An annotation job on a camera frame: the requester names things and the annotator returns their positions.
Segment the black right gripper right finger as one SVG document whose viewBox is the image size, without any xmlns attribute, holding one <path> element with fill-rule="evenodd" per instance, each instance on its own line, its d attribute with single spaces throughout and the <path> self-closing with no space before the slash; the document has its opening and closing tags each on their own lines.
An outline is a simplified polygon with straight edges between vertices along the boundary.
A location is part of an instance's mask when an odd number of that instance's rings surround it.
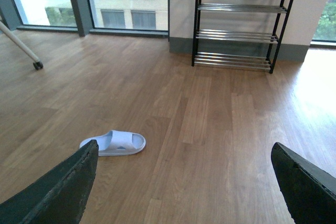
<svg viewBox="0 0 336 224">
<path fill-rule="evenodd" d="M 335 223 L 335 177 L 279 142 L 271 162 L 295 223 Z"/>
</svg>

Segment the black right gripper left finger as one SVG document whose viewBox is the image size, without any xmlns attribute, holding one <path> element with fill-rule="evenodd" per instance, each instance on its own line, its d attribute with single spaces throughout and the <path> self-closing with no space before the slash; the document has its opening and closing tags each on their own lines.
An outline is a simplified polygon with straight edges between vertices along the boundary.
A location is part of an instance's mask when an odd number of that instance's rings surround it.
<svg viewBox="0 0 336 224">
<path fill-rule="evenodd" d="M 91 140 L 34 183 L 1 203 L 1 223 L 79 223 L 96 177 Z"/>
</svg>

